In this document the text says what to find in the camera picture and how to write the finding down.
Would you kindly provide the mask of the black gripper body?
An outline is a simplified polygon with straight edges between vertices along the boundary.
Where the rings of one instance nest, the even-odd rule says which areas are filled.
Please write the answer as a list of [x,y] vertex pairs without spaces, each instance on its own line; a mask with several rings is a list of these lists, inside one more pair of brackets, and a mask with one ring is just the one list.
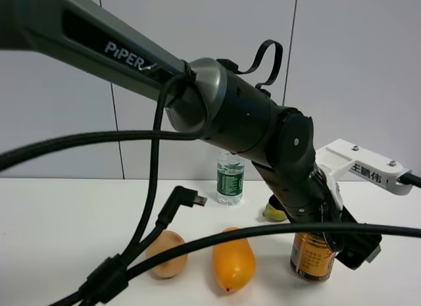
[[[333,205],[321,205],[322,222],[357,222],[344,207],[342,211]],[[382,236],[377,234],[340,234],[322,233],[328,247],[337,252],[336,259],[352,270],[358,269],[363,262],[371,262],[381,251]]]

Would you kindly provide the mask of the dark grey Piper robot arm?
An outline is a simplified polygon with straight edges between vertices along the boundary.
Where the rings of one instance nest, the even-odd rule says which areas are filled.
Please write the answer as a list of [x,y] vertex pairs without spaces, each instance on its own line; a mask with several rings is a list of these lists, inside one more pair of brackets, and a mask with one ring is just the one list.
[[316,163],[312,119],[266,91],[279,73],[281,45],[267,81],[252,86],[228,59],[187,63],[91,0],[1,0],[1,48],[42,53],[157,102],[151,131],[40,141],[3,153],[4,170],[73,147],[150,140],[154,184],[160,141],[203,140],[249,159],[291,222],[354,222]]

